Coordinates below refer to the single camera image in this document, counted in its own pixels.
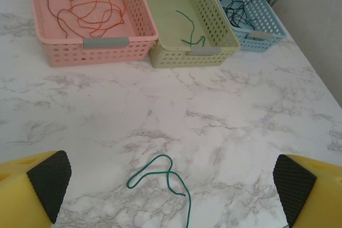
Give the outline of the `blue plastic basket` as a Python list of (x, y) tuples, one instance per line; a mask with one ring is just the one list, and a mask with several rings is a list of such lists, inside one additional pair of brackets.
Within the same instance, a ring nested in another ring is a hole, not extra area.
[(286, 38), (266, 0), (217, 0), (243, 51), (266, 52)]

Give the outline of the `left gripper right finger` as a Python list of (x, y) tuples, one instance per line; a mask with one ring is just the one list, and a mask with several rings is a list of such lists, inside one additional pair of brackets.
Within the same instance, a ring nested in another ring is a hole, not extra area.
[(342, 228), (342, 167), (281, 154), (273, 180), (287, 228)]

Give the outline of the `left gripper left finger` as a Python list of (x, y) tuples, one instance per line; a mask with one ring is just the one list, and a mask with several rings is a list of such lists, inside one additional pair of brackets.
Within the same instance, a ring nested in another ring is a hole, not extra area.
[(0, 228), (51, 228), (71, 175), (65, 151), (0, 163)]

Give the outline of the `green plastic basket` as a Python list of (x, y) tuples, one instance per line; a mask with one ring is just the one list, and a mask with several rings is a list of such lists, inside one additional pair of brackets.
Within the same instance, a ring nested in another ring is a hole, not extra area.
[(159, 36), (154, 68), (219, 66), (241, 45), (217, 0), (146, 0)]

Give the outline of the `pink plastic basket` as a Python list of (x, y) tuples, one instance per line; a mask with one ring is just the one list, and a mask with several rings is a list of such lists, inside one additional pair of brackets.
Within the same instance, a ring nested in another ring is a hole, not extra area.
[(143, 60), (158, 38), (146, 0), (30, 0), (50, 66)]

